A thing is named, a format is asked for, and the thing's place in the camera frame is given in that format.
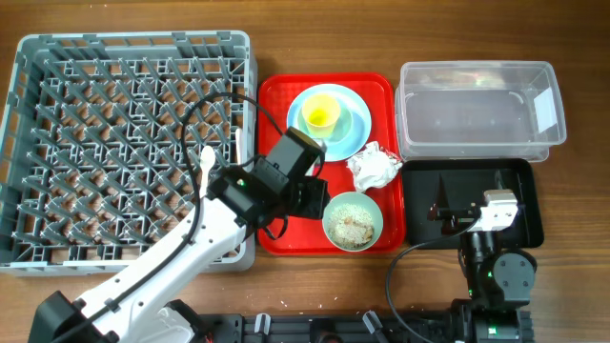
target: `light green bowl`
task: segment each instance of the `light green bowl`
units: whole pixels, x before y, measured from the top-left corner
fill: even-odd
[[[371,241],[361,247],[356,249],[350,249],[346,247],[342,247],[335,243],[331,236],[328,234],[328,230],[331,222],[331,214],[333,211],[345,204],[358,205],[364,208],[372,217],[373,217],[373,238]],[[322,227],[324,228],[324,233],[326,234],[326,238],[333,243],[337,248],[345,251],[345,252],[362,252],[369,248],[371,248],[375,242],[381,236],[381,231],[383,231],[383,215],[381,214],[381,210],[379,206],[373,199],[359,192],[345,192],[334,197],[331,202],[324,209],[324,215],[322,217]]]

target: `red tray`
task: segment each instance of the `red tray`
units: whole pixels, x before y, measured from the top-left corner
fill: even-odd
[[[293,100],[311,86],[319,84],[345,86],[362,97],[373,117],[373,127],[368,142],[377,141],[379,146],[398,155],[397,130],[394,120],[394,95],[392,86],[383,76],[372,72],[295,74],[270,77],[260,86],[258,101],[274,117],[282,130],[286,130],[286,116]],[[277,143],[279,136],[269,119],[258,114],[258,151],[267,154]],[[330,195],[354,191],[352,172],[345,161],[329,162],[324,165],[321,178],[328,180]],[[383,233],[373,247],[365,252],[391,252],[398,248],[405,238],[406,224],[402,181],[396,177],[383,189],[366,191],[381,208],[383,213]],[[277,234],[282,220],[276,220],[269,229]],[[291,217],[288,230],[273,241],[266,234],[258,236],[260,245],[268,252],[281,255],[315,255],[347,253],[336,248],[326,238],[321,220]]]

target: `clear plastic bin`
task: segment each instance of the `clear plastic bin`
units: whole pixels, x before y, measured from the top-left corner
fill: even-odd
[[[405,159],[521,157],[543,161],[566,139],[547,62],[409,62],[396,89]]]

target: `wooden surface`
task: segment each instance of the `wooden surface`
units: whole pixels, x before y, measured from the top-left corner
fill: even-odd
[[[534,166],[546,240],[531,251],[539,272],[529,309],[540,342],[610,340],[607,2],[122,2],[4,1],[2,102],[17,42],[29,33],[244,30],[259,81],[286,72],[377,71],[395,87],[407,61],[551,62],[568,139]],[[200,275],[179,297],[200,313],[387,310],[383,278],[392,257],[276,258],[259,250],[249,271]],[[0,275],[0,342],[25,341],[36,306],[53,291],[75,298],[106,277]],[[443,309],[468,295],[453,251],[414,253],[399,264],[393,287],[405,309]]]

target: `yellow cup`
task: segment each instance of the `yellow cup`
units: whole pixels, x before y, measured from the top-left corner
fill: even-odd
[[[341,106],[328,94],[310,96],[301,108],[309,133],[314,138],[326,138],[333,133],[341,115]]]

